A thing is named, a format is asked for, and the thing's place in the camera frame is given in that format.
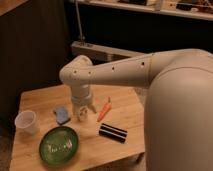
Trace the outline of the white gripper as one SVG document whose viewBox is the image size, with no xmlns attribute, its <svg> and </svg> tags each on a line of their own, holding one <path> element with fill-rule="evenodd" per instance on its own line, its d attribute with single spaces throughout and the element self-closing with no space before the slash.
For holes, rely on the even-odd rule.
<svg viewBox="0 0 213 171">
<path fill-rule="evenodd" d="M 97 113 L 95 106 L 92 103 L 92 91 L 89 85 L 74 85 L 70 87 L 71 89 L 71 101 L 73 106 L 73 115 L 77 118 L 80 117 L 80 107 L 88 106 L 88 108 L 93 112 Z"/>
</svg>

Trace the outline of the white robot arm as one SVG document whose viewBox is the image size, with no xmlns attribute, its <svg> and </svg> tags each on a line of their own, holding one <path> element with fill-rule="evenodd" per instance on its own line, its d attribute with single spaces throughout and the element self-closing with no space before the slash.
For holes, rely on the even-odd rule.
<svg viewBox="0 0 213 171">
<path fill-rule="evenodd" d="M 91 101 L 92 84 L 147 88 L 147 171 L 213 171 L 213 53 L 171 50 L 99 65 L 79 55 L 59 75 L 75 105 Z"/>
</svg>

